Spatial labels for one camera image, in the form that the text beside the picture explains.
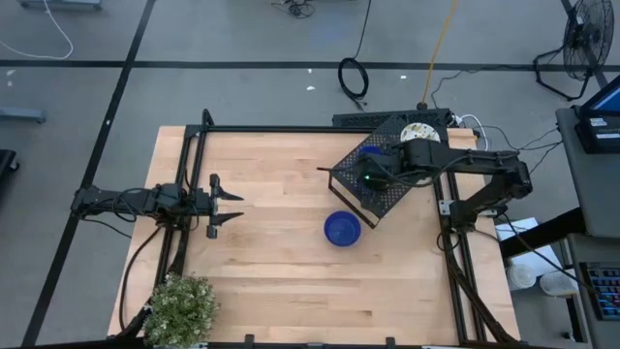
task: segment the white paper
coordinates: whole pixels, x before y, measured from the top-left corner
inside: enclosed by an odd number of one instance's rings
[[[536,218],[527,218],[512,222],[512,225],[519,233],[521,233],[538,226],[539,223],[536,221]],[[499,240],[514,237],[511,226],[509,226],[508,224],[500,224],[496,226],[495,231],[497,232],[497,237],[499,238]],[[551,262],[555,263],[558,267],[562,267],[560,265],[560,261],[555,256],[555,253],[553,253],[553,249],[551,248],[551,246],[540,247],[536,250],[540,254],[544,255],[544,257],[548,258]],[[513,265],[525,265],[530,267],[534,271],[535,276],[541,276],[546,273],[557,271],[556,268],[554,268],[551,264],[549,264],[546,260],[538,256],[534,252],[526,252],[522,255],[512,257],[511,263]]]

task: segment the electric fan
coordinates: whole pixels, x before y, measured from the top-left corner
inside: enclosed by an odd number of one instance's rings
[[[603,67],[613,39],[613,7],[610,0],[579,0],[569,12],[564,31],[564,41],[560,48],[549,51],[534,59],[536,82],[551,91],[572,101],[581,98],[588,80]],[[577,97],[546,84],[541,79],[539,59],[553,55],[553,59],[563,51],[564,70],[569,77],[583,81]]]

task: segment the computer screen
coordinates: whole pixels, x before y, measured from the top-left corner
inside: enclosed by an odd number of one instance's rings
[[[593,104],[595,111],[620,111],[620,86],[603,96],[599,101]]]

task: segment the blue bowl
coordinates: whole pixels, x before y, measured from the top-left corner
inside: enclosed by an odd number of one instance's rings
[[[356,243],[361,233],[357,217],[347,211],[333,212],[325,220],[324,230],[329,242],[339,247]]]

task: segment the white container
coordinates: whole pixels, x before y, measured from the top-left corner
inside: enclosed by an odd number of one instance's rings
[[[514,265],[506,268],[506,278],[511,291],[530,288],[536,283],[534,271],[525,265]]]
[[[574,270],[565,270],[565,272],[574,276]],[[543,275],[541,277],[541,288],[546,294],[554,297],[576,295],[578,290],[576,281],[561,271]]]

